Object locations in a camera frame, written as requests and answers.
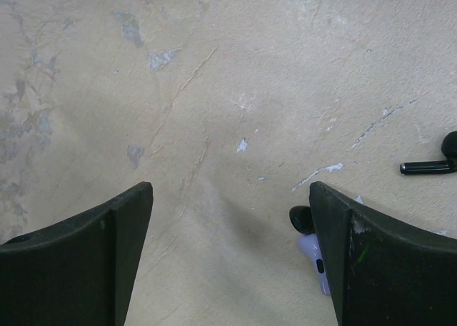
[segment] black button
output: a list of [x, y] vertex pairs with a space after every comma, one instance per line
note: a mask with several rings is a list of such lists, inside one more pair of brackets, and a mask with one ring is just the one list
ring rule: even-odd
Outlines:
[[321, 274], [323, 274], [324, 269], [323, 269], [323, 262], [322, 262], [322, 260], [317, 260], [317, 261], [316, 261], [316, 264], [317, 264], [317, 271], [319, 271]]

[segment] lavender plastic object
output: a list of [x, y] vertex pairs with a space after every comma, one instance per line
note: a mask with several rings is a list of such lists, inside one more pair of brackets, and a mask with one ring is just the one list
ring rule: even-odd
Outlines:
[[322, 294], [330, 295], [330, 288], [328, 287], [327, 276], [323, 267], [322, 254], [317, 241], [317, 235], [312, 233], [310, 235], [301, 236], [300, 239], [298, 239], [298, 246], [300, 247], [300, 250], [313, 261]]

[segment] concrete floor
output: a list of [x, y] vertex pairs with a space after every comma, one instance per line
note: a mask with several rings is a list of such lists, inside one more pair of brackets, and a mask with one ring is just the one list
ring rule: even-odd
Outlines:
[[457, 238], [457, 177], [398, 172], [456, 128], [456, 11], [0, 0], [0, 240], [151, 181], [127, 325], [335, 326], [288, 209], [323, 180]]

